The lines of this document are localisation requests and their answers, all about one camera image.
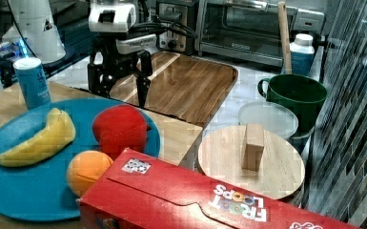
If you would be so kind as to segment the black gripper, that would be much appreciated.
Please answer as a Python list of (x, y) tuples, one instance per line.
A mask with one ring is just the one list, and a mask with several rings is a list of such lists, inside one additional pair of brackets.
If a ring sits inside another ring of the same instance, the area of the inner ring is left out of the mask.
[(109, 97), (115, 82), (129, 74), (136, 75), (138, 104), (143, 108), (153, 74), (152, 57), (147, 48), (156, 43), (154, 34), (120, 40), (101, 34), (93, 41), (88, 65), (88, 87), (93, 94)]

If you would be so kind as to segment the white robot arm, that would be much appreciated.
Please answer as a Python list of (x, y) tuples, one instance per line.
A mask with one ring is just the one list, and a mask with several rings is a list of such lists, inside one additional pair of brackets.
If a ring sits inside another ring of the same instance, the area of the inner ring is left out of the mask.
[[(49, 64), (63, 59), (65, 47), (54, 24), (49, 0), (6, 0), (13, 25), (32, 56)], [(90, 0), (88, 25), (99, 36), (93, 41), (88, 64), (89, 91), (110, 95), (117, 80), (134, 75), (138, 105), (144, 107), (153, 74), (147, 48), (156, 35), (138, 32), (140, 0)]]

